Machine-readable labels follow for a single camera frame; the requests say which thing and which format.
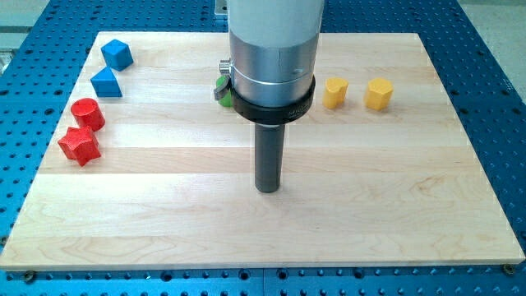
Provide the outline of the black clamp ring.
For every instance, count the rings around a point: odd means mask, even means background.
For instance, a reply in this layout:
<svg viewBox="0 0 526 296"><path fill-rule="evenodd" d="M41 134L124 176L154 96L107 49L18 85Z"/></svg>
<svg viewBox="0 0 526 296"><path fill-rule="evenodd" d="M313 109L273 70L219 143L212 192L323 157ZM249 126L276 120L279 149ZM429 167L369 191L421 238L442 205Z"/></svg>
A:
<svg viewBox="0 0 526 296"><path fill-rule="evenodd" d="M229 93L232 108L249 121L263 125L283 125L293 122L307 113L313 102L315 88L316 78L313 77L307 93L300 99L282 107L266 107L252 104L244 99L232 87L229 76L220 76L216 80L214 96L216 101L220 101Z"/></svg>

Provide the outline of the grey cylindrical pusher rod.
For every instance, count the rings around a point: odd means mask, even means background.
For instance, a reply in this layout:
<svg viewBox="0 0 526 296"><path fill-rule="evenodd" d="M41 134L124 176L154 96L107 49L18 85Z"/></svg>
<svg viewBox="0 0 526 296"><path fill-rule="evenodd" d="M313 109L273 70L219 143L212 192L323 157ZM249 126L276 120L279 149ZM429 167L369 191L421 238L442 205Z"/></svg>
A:
<svg viewBox="0 0 526 296"><path fill-rule="evenodd" d="M255 185L260 192L279 189L284 132L284 125L255 125Z"/></svg>

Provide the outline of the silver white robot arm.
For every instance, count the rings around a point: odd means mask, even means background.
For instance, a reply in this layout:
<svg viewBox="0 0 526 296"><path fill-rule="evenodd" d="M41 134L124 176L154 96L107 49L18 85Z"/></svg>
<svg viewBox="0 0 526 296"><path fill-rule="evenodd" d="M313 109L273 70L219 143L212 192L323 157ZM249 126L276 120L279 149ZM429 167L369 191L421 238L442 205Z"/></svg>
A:
<svg viewBox="0 0 526 296"><path fill-rule="evenodd" d="M280 186L285 126L313 102L314 67L323 0L229 1L230 57L216 100L231 98L234 110L255 124L255 186Z"/></svg>

